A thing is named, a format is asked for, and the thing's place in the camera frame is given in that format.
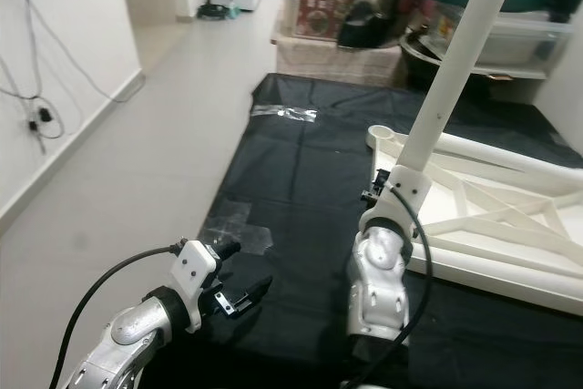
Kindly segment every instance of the white tube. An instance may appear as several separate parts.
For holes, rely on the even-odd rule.
[[[468,140],[467,138],[460,138],[444,133],[437,141],[436,148],[463,157],[480,159],[488,163],[497,164],[498,166],[520,170],[531,175],[538,175],[541,178],[554,177],[562,179],[564,182],[568,182],[577,187],[583,187],[583,169],[564,168],[540,159],[532,159],[525,155],[516,154],[516,152]]]
[[[423,171],[504,0],[469,0],[397,165]]]

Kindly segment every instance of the clear tape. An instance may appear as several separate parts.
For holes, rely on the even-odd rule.
[[[251,117],[255,116],[280,116],[291,120],[314,122],[318,111],[299,107],[285,107],[283,105],[254,105],[251,109]]]
[[[198,239],[213,245],[238,241],[241,251],[263,255],[273,246],[271,231],[268,228],[247,224],[251,204],[224,200],[212,217],[205,220]]]

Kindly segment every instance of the table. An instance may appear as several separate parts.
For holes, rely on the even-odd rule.
[[[370,183],[372,124],[408,132],[423,95],[268,75],[255,105],[317,111],[313,122],[254,116],[201,232],[234,236],[244,252],[225,263],[226,292],[274,277],[261,307],[238,321],[217,315],[179,337],[146,368],[140,388],[337,388],[357,371],[347,360],[346,276]],[[463,99],[446,132],[579,167],[533,107]],[[424,278],[406,273],[412,308]],[[408,370],[392,387],[580,388],[583,320],[437,281],[411,336]]]

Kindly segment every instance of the black cable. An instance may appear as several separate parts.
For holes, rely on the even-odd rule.
[[[108,95],[105,91],[103,91],[95,82],[95,80],[88,74],[88,72],[75,60],[69,49],[65,46],[65,43],[61,41],[58,37],[56,32],[48,25],[43,15],[40,13],[38,8],[36,7],[35,3],[32,0],[26,0],[26,3],[30,5],[31,11],[35,13],[38,22],[42,25],[42,27],[47,31],[47,33],[55,40],[58,46],[61,48],[65,56],[68,58],[69,62],[73,65],[73,67],[85,78],[85,80],[89,83],[89,85],[98,92],[99,95],[104,97],[107,100],[111,100],[113,102],[117,102],[119,104],[123,104],[128,102],[136,93],[132,93],[125,99],[115,99]]]
[[[415,313],[409,323],[402,329],[399,335],[394,339],[394,341],[389,345],[386,351],[380,355],[374,362],[369,364],[362,373],[355,376],[352,380],[342,386],[342,389],[354,389],[360,384],[364,382],[369,376],[371,376],[384,362],[386,362],[398,348],[403,344],[404,340],[407,338],[409,334],[413,331],[413,328],[419,323],[421,320],[421,316],[423,315],[427,304],[429,303],[429,297],[431,295],[431,287],[434,278],[434,266],[433,261],[431,259],[431,251],[429,249],[429,241],[427,240],[427,236],[425,235],[425,231],[421,222],[417,218],[413,208],[409,205],[409,202],[403,197],[401,193],[399,193],[395,187],[391,187],[391,192],[395,195],[395,197],[401,202],[403,207],[409,213],[411,220],[415,224],[417,231],[419,232],[419,237],[421,238],[421,242],[423,243],[423,248],[425,252],[425,287],[423,290],[423,295],[421,297],[421,301],[415,310]]]
[[[44,102],[45,105],[47,107],[49,107],[49,109],[51,111],[51,115],[54,117],[55,122],[58,124],[58,134],[55,134],[54,136],[49,136],[39,129],[38,135],[42,138],[46,138],[49,140],[55,140],[57,138],[63,137],[65,135],[65,123],[63,122],[63,118],[61,117],[61,115],[57,111],[55,104],[53,104],[50,100],[48,100],[42,96],[37,96],[33,102],[38,102],[38,101]],[[39,126],[43,125],[43,123],[41,123],[42,121],[40,120],[40,117],[38,116],[37,112],[35,113],[35,119],[38,122]]]
[[[30,0],[26,3],[26,30],[28,32],[28,41],[30,42],[30,60],[33,66],[33,75],[35,76],[36,92],[35,96],[43,94],[43,78],[40,75],[40,65],[38,63],[38,43],[36,42],[35,28],[33,24],[33,11]]]
[[[33,94],[32,97],[26,97],[21,95],[17,88],[10,92],[4,88],[0,88],[2,93],[7,94],[8,96],[18,97],[22,100],[33,100],[37,96],[41,96],[43,94],[43,79],[40,75],[40,65],[38,63],[38,43],[36,41],[36,34],[33,25],[33,16],[32,16],[32,6],[30,0],[25,0],[26,3],[26,30],[28,32],[28,41],[30,42],[30,59],[33,66],[33,75],[35,76],[35,84],[36,84],[36,92]]]
[[[75,328],[75,324],[77,323],[79,316],[83,312],[83,309],[85,309],[85,306],[87,305],[87,303],[89,302],[91,297],[95,294],[95,292],[97,292],[97,289],[99,289],[99,287],[101,287],[101,285],[104,282],[106,282],[107,279],[109,279],[109,277],[111,277],[114,273],[121,271],[123,268],[125,268],[129,264],[133,263],[134,261],[145,259],[146,257],[149,257],[151,255],[163,254],[166,252],[176,254],[177,251],[179,251],[179,247],[177,246],[177,244],[175,244],[175,245],[167,246],[165,248],[157,248],[155,250],[144,251],[144,252],[141,252],[140,254],[136,254],[132,257],[129,257],[128,259],[123,260],[121,263],[118,263],[116,266],[114,266],[109,271],[104,273],[99,278],[99,280],[97,280],[91,286],[91,288],[87,291],[87,293],[83,296],[83,298],[81,299],[81,301],[79,302],[79,304],[75,308],[75,311],[71,315],[71,319],[69,320],[69,323],[66,325],[65,334],[63,334],[63,341],[61,342],[61,347],[58,351],[58,357],[56,359],[55,371],[53,372],[53,379],[51,380],[51,384],[48,386],[49,389],[56,389],[56,386],[58,385],[58,379],[61,376],[61,371],[63,370],[63,364],[65,363],[66,350],[69,346],[69,341],[71,340],[71,335],[73,334],[73,329]]]
[[[39,56],[42,64],[45,66],[46,71],[50,75],[53,76],[55,81],[61,86],[61,88],[65,92],[64,96],[66,96],[69,99],[71,105],[73,105],[73,107],[75,107],[75,111],[77,113],[77,125],[75,126],[75,129],[71,129],[70,132],[67,132],[67,134],[69,134],[69,135],[75,134],[83,127],[83,124],[85,123],[85,114],[83,112],[83,108],[77,102],[77,98],[75,97],[75,94],[71,91],[71,89],[68,87],[68,85],[65,84],[63,82],[63,80],[59,77],[58,73],[52,67],[51,63],[46,60],[46,58],[43,56],[43,54],[39,53],[38,56]]]
[[[8,84],[10,85],[10,87],[12,88],[12,93],[9,92],[8,90],[4,90],[3,88],[0,88],[0,93],[5,93],[10,97],[19,97],[20,96],[20,90],[18,89],[18,85],[15,81],[15,78],[12,76],[12,72],[10,72],[10,68],[8,68],[8,64],[6,63],[6,61],[2,58],[2,55],[0,55],[0,69],[2,69],[2,72],[4,73],[4,76],[6,77],[6,80],[8,81]],[[18,99],[18,102],[21,104],[23,110],[25,111],[25,117],[26,119],[30,119],[30,108],[28,107],[28,105],[26,104],[25,100],[29,100],[29,99]]]

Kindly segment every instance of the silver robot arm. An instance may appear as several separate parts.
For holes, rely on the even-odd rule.
[[[271,285],[271,277],[251,287],[236,302],[221,291],[222,261],[240,250],[239,243],[213,248],[183,240],[170,269],[169,287],[150,292],[143,302],[108,323],[97,347],[73,372],[69,389],[131,389],[155,352],[186,330],[196,332],[204,315],[223,312],[238,317],[255,305]]]
[[[469,0],[396,165],[379,172],[373,190],[365,193],[373,207],[361,217],[353,245],[349,334],[392,341],[408,322],[402,277],[412,251],[413,222],[392,190],[398,191],[415,215],[419,212],[431,187],[423,173],[425,165],[503,2]]]

